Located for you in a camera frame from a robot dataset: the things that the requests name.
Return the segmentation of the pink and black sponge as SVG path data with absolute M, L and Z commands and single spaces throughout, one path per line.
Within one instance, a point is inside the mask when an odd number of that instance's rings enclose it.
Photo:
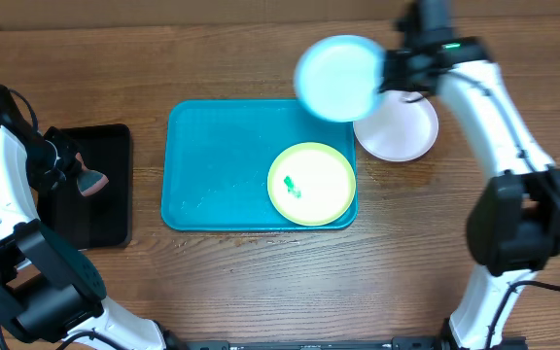
M 75 158 L 81 165 L 81 172 L 77 176 L 77 187 L 82 196 L 94 195 L 107 186 L 109 179 L 106 175 L 87 168 L 80 153 L 76 153 Z

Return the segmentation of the white pink plate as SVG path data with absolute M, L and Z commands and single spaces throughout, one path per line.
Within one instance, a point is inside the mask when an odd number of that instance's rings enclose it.
M 406 162 L 425 155 L 438 137 L 438 115 L 418 92 L 387 91 L 376 110 L 353 122 L 358 142 L 371 155 Z

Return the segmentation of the light blue plate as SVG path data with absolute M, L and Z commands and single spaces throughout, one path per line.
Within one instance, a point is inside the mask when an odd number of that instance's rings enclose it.
M 348 123 L 379 106 L 385 49 L 369 38 L 337 35 L 312 45 L 294 73 L 298 101 L 313 116 Z

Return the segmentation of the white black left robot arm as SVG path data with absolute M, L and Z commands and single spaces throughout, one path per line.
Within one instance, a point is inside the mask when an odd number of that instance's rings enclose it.
M 140 318 L 108 297 L 92 262 L 39 218 L 33 193 L 74 181 L 82 196 L 107 177 L 87 168 L 79 147 L 52 127 L 42 133 L 0 85 L 0 348 L 5 333 L 65 349 L 184 349 L 172 331 Z

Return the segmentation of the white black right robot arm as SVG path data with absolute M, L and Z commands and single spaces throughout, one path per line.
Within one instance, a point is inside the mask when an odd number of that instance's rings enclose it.
M 397 29 L 402 43 L 385 54 L 379 90 L 438 97 L 486 181 L 466 223 L 475 266 L 433 346 L 525 349 L 524 338 L 505 339 L 503 330 L 524 288 L 560 293 L 560 168 L 522 120 L 481 40 L 456 32 L 448 2 L 410 2 Z

